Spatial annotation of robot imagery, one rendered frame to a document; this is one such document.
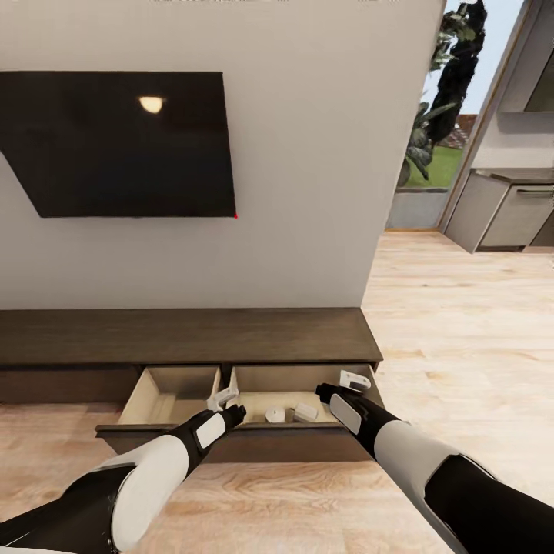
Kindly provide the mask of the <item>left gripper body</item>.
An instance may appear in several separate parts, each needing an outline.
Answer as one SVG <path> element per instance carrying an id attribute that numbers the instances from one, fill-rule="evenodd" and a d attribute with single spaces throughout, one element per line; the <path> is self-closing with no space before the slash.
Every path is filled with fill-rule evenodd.
<path id="1" fill-rule="evenodd" d="M 228 409 L 224 409 L 224 411 L 221 411 L 219 413 L 225 420 L 225 433 L 223 434 L 223 436 L 229 433 L 231 429 L 234 429 L 244 420 L 237 404 L 234 404 Z"/>

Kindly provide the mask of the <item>pillar candle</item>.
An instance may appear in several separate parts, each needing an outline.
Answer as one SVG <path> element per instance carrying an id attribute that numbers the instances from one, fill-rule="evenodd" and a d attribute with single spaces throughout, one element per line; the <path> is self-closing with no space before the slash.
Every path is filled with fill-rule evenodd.
<path id="1" fill-rule="evenodd" d="M 269 423 L 285 423 L 285 411 L 278 404 L 272 404 L 265 411 L 265 421 Z"/>
<path id="2" fill-rule="evenodd" d="M 298 402 L 293 412 L 295 422 L 314 422 L 318 416 L 318 409 L 304 402 Z"/>

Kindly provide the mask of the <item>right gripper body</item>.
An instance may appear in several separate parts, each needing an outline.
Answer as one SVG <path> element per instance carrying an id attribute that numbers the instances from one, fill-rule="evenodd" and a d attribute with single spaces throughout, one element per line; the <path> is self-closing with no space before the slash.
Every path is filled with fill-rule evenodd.
<path id="1" fill-rule="evenodd" d="M 327 383 L 322 384 L 322 390 L 320 396 L 320 400 L 323 403 L 330 404 L 330 399 L 334 393 L 337 393 L 339 389 L 342 389 L 342 387 L 336 387 L 336 385 L 331 385 Z"/>

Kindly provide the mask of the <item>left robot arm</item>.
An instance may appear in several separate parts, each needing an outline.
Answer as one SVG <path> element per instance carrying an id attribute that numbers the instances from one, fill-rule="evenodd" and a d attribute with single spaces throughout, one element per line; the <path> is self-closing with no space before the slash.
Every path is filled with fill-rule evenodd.
<path id="1" fill-rule="evenodd" d="M 236 387 L 216 393 L 190 421 L 102 462 L 59 499 L 0 522 L 0 554 L 122 554 L 136 548 L 212 444 L 243 422 L 243 405 L 223 407 L 238 394 Z"/>

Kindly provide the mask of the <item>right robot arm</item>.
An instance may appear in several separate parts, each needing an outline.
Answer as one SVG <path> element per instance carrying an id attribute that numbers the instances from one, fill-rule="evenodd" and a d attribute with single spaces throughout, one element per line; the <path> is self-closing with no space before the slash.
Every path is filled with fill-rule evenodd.
<path id="1" fill-rule="evenodd" d="M 469 453 L 363 397 L 363 376 L 341 371 L 316 395 L 401 488 L 454 554 L 554 554 L 554 507 L 517 491 Z"/>

